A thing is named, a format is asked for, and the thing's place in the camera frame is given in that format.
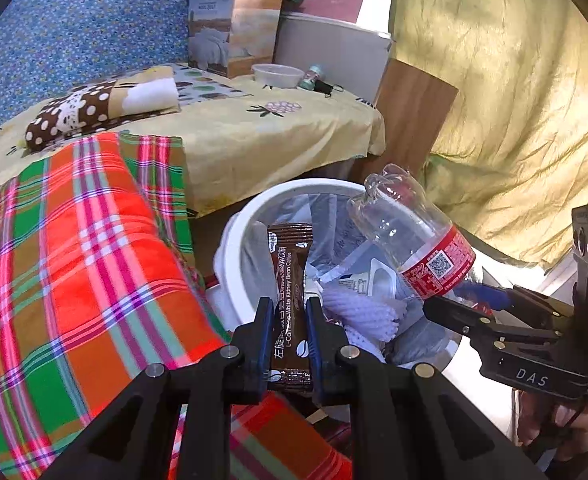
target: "plaid blanket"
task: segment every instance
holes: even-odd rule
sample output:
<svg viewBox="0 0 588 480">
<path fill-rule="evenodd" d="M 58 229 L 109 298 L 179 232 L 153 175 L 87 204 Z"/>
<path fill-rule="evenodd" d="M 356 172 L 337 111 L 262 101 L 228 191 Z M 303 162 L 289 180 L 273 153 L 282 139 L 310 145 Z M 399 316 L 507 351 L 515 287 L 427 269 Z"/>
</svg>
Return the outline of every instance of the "plaid blanket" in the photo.
<svg viewBox="0 0 588 480">
<path fill-rule="evenodd" d="M 179 139 L 106 133 L 0 186 L 8 478 L 38 478 L 147 364 L 187 365 L 227 341 L 194 280 L 183 157 Z M 235 407 L 230 448 L 239 480 L 351 475 L 276 395 Z"/>
</svg>

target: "pillow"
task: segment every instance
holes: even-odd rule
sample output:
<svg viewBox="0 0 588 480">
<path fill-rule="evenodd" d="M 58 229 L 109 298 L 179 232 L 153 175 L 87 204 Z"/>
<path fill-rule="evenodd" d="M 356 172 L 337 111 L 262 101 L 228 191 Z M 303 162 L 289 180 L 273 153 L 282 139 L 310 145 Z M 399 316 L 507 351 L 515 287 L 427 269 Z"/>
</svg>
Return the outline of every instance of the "pillow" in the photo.
<svg viewBox="0 0 588 480">
<path fill-rule="evenodd" d="M 158 110 L 178 111 L 178 90 L 170 66 L 72 89 L 41 109 L 28 124 L 25 141 L 29 150 L 40 152 L 57 136 L 103 132 Z"/>
<path fill-rule="evenodd" d="M 229 340 L 185 272 L 183 163 L 178 138 L 103 133 L 0 186 L 8 478 L 37 478 L 147 364 L 191 364 Z M 280 397 L 233 417 L 235 477 L 350 478 L 349 460 Z M 276 438 L 284 428 L 295 446 Z"/>
</svg>

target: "yellow curtain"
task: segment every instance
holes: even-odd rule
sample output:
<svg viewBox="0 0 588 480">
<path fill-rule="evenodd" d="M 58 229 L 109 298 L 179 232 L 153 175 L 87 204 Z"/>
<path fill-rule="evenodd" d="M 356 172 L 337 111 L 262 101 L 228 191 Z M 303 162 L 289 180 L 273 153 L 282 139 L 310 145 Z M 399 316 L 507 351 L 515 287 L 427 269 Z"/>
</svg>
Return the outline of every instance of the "yellow curtain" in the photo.
<svg viewBox="0 0 588 480">
<path fill-rule="evenodd" d="M 588 23 L 570 0 L 392 0 L 392 55 L 459 89 L 425 168 L 453 221 L 556 263 L 588 203 Z"/>
</svg>

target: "human hand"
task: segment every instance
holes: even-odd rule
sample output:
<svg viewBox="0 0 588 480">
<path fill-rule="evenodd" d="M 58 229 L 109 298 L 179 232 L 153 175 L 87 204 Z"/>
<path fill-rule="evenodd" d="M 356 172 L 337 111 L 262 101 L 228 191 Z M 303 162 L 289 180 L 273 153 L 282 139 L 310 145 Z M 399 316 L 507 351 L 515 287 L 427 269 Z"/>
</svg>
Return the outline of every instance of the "human hand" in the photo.
<svg viewBox="0 0 588 480">
<path fill-rule="evenodd" d="M 548 396 L 519 392 L 519 425 L 517 435 L 528 446 L 540 433 L 544 419 L 550 413 L 554 400 Z M 560 428 L 567 424 L 577 411 L 577 406 L 558 404 L 552 412 L 552 421 Z M 575 455 L 588 452 L 588 405 L 571 425 L 570 438 L 561 444 L 554 457 L 565 462 Z"/>
</svg>

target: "red bottle label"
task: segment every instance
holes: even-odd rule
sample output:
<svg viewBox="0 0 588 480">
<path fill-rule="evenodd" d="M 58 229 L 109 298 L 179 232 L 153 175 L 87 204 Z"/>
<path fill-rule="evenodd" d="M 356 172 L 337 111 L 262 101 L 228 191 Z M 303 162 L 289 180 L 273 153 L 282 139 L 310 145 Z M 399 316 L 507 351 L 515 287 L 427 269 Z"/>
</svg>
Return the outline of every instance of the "red bottle label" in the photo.
<svg viewBox="0 0 588 480">
<path fill-rule="evenodd" d="M 451 290 L 469 272 L 475 259 L 468 241 L 452 226 L 426 257 L 402 274 L 426 300 Z"/>
</svg>

